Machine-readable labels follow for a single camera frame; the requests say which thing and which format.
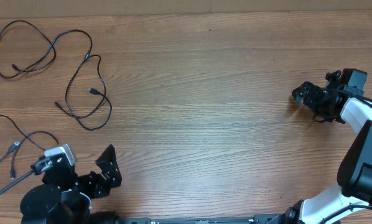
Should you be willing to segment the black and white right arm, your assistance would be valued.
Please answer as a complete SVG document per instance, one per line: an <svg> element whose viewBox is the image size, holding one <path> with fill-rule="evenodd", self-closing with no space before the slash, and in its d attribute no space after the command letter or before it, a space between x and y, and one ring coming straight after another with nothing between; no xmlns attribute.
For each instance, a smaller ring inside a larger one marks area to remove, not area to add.
<svg viewBox="0 0 372 224"><path fill-rule="evenodd" d="M318 123L348 124L356 138L342 160L337 182L317 196L300 200L283 214L256 217L262 223L340 223L361 210L372 210L372 99L364 96L368 74L355 68L327 73L325 87L304 82L293 99L308 106Z"/></svg>

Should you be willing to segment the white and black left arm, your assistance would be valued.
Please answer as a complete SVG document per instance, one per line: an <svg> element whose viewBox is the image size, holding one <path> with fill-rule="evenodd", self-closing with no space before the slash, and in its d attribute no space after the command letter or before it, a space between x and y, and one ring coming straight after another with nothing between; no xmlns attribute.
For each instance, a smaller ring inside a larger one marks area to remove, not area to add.
<svg viewBox="0 0 372 224"><path fill-rule="evenodd" d="M44 152L32 171L43 175L42 185L28 191L20 205L22 223L121 223L115 211L91 211L91 201L107 197L112 188L120 187L122 176L113 145L109 145L95 164L101 173L86 175L75 172L77 159L69 144Z"/></svg>

